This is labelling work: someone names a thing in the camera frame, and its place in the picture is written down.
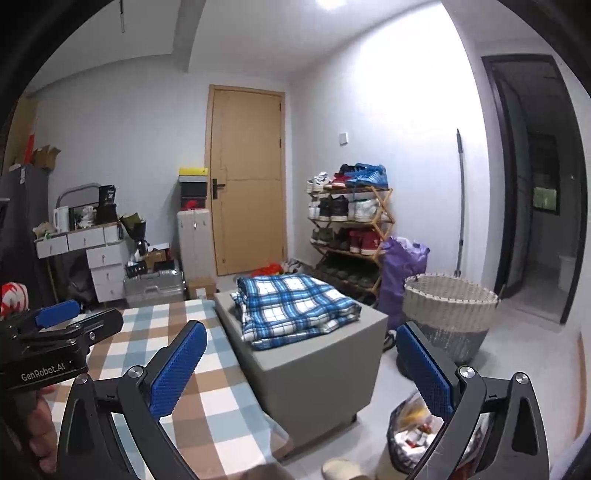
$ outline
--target plastic bag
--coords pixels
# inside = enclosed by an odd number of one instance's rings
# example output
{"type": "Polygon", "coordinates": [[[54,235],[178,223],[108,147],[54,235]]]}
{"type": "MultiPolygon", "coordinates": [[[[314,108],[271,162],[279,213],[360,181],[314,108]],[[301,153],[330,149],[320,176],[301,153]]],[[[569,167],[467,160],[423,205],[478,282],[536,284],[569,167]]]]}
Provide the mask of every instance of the plastic bag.
{"type": "Polygon", "coordinates": [[[430,250],[423,244],[413,243],[401,236],[388,238],[382,250],[384,260],[378,310],[388,315],[388,330],[394,330],[404,322],[404,281],[413,275],[425,273],[430,250]]]}

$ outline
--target blue gripper pad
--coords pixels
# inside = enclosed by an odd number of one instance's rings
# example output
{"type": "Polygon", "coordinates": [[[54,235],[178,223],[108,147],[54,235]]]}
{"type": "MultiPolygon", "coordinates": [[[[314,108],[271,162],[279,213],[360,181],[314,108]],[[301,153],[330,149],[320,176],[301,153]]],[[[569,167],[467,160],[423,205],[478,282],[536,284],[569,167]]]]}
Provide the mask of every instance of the blue gripper pad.
{"type": "Polygon", "coordinates": [[[58,303],[39,310],[35,323],[39,328],[49,328],[67,320],[72,320],[80,314],[80,305],[75,300],[58,303]]]}
{"type": "Polygon", "coordinates": [[[453,415],[452,388],[406,325],[396,330],[396,347],[431,414],[449,421],[453,415]]]}
{"type": "Polygon", "coordinates": [[[207,346],[207,330],[196,323],[152,383],[150,413],[158,420],[170,415],[207,346]]]}

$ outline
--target metal screw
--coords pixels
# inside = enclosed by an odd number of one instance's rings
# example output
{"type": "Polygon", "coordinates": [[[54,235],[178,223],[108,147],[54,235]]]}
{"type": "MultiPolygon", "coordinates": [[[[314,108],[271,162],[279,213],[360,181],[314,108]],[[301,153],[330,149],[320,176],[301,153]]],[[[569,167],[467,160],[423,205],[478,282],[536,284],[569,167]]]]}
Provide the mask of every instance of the metal screw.
{"type": "Polygon", "coordinates": [[[144,369],[142,367],[131,367],[127,372],[131,378],[139,378],[143,373],[144,369]]]}
{"type": "Polygon", "coordinates": [[[519,372],[518,374],[515,374],[515,379],[521,384],[521,385],[526,385],[528,383],[530,383],[530,378],[524,374],[519,372]]]}
{"type": "Polygon", "coordinates": [[[472,367],[463,366],[460,367],[460,375],[464,378],[472,378],[474,375],[476,375],[476,372],[472,367]]]}
{"type": "Polygon", "coordinates": [[[74,382],[76,382],[76,385],[82,385],[82,384],[85,384],[87,380],[88,380],[88,375],[80,374],[76,377],[74,382]]]}

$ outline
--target human hand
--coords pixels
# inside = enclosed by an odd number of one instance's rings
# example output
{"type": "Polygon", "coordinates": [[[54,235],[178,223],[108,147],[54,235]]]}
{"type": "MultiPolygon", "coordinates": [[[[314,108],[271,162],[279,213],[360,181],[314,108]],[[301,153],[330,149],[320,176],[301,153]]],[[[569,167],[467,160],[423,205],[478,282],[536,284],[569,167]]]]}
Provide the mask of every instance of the human hand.
{"type": "Polygon", "coordinates": [[[45,473],[54,473],[57,464],[57,432],[51,421],[51,410],[43,395],[55,392],[55,386],[45,387],[37,393],[37,406],[27,417],[27,428],[31,433],[30,447],[39,460],[39,467],[45,473]]]}

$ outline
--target dark door frame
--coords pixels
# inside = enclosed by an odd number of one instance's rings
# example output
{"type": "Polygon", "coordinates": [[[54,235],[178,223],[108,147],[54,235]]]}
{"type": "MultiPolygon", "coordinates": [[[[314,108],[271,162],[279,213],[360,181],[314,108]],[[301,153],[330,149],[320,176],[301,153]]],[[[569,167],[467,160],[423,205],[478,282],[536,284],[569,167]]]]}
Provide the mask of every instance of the dark door frame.
{"type": "Polygon", "coordinates": [[[486,72],[488,74],[491,88],[493,91],[493,97],[495,99],[495,108],[499,118],[499,127],[501,129],[501,140],[503,144],[503,162],[505,172],[505,219],[503,225],[503,240],[501,244],[501,258],[499,259],[499,268],[495,282],[495,293],[506,294],[511,296],[513,293],[518,291],[519,284],[512,291],[501,292],[503,285],[506,283],[511,261],[513,257],[514,241],[515,241],[515,223],[517,218],[517,183],[515,177],[517,176],[517,168],[515,165],[515,147],[513,140],[513,133],[508,128],[509,120],[505,118],[506,111],[506,99],[502,91],[497,87],[496,81],[498,80],[499,73],[495,72],[495,63],[507,63],[512,61],[543,61],[548,63],[554,70],[560,89],[563,91],[563,95],[567,99],[566,108],[569,109],[571,115],[570,129],[575,134],[576,140],[574,149],[576,155],[582,159],[579,163],[579,176],[580,176],[580,188],[581,188],[581,218],[579,222],[579,241],[577,246],[577,257],[574,266],[573,281],[570,286],[569,294],[567,296],[566,304],[564,306],[563,314],[560,318],[560,324],[564,325],[569,316],[570,309],[573,305],[574,295],[579,285],[579,277],[583,265],[585,240],[587,238],[587,168],[585,164],[585,156],[583,151],[583,140],[579,129],[579,123],[577,121],[576,113],[574,111],[573,103],[570,98],[568,88],[564,82],[560,69],[556,64],[556,60],[552,55],[540,55],[540,54],[512,54],[512,55],[495,55],[482,57],[486,72]]]}

